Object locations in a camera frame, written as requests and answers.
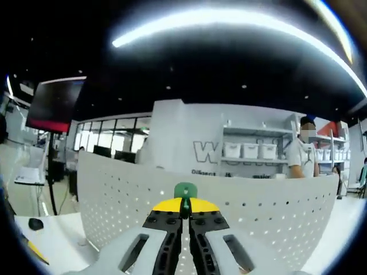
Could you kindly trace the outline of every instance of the window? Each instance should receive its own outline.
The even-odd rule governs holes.
[[[136,120],[131,152],[136,153],[143,147],[144,141],[149,135],[150,119],[151,117],[140,117]]]
[[[74,150],[84,147],[93,152],[94,146],[111,149],[114,157],[116,151],[138,152],[149,135],[151,117],[117,119],[81,123],[77,127]]]
[[[81,131],[83,129],[83,124],[79,124],[77,129],[76,129],[76,135],[75,135],[75,142],[74,142],[74,150],[77,151],[79,150],[80,147],[80,138],[81,138]]]
[[[99,135],[98,146],[111,148],[115,122],[116,120],[106,120],[102,122],[102,128],[101,128],[101,134]]]
[[[84,123],[84,127],[81,132],[80,147],[84,147],[84,148],[87,147],[90,129],[91,129],[91,123],[90,122]]]
[[[117,151],[130,152],[135,119],[119,119],[116,122],[111,154]]]
[[[91,131],[89,132],[89,141],[87,145],[88,152],[93,152],[94,145],[97,145],[100,128],[101,128],[101,121],[92,122]]]

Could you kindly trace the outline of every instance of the desk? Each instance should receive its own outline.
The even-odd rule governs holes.
[[[33,231],[28,227],[30,217],[15,216],[23,234],[47,258],[50,265],[39,262],[50,274],[79,271],[97,260],[97,251],[86,243],[80,213],[60,216],[37,217],[44,228]]]

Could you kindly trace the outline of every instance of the white perforated panel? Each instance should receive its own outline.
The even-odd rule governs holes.
[[[102,248],[151,209],[173,197],[179,182],[192,182],[198,197],[216,204],[237,227],[278,252],[290,270],[300,270],[317,246],[335,201],[336,176],[314,179],[243,179],[178,175],[83,152],[78,191],[87,238]],[[176,274],[195,274],[188,222]]]

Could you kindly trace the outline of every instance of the ceiling light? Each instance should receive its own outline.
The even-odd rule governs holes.
[[[343,24],[340,22],[337,16],[333,13],[333,11],[327,6],[327,4],[323,3],[320,0],[306,0],[306,2],[313,7],[316,12],[321,16],[321,18],[326,22],[329,28],[335,33],[338,37],[344,52],[350,61],[352,60],[352,46],[350,44],[350,39],[348,32],[345,30]]]
[[[13,90],[12,90],[11,85],[10,85],[9,76],[7,76],[7,78],[6,78],[6,83],[7,83],[7,88],[9,90],[9,93],[10,93],[10,99],[14,99]]]
[[[223,23],[228,25],[253,25],[297,37],[338,63],[339,66],[341,66],[356,82],[364,96],[367,97],[367,90],[363,86],[361,80],[347,65],[347,63],[345,63],[344,60],[334,53],[328,46],[292,25],[282,22],[272,16],[254,11],[240,9],[197,9],[175,13],[142,25],[141,27],[117,38],[112,42],[112,44],[114,47],[118,48],[132,43],[139,38],[147,37],[155,33],[188,26],[209,25],[214,23]]]

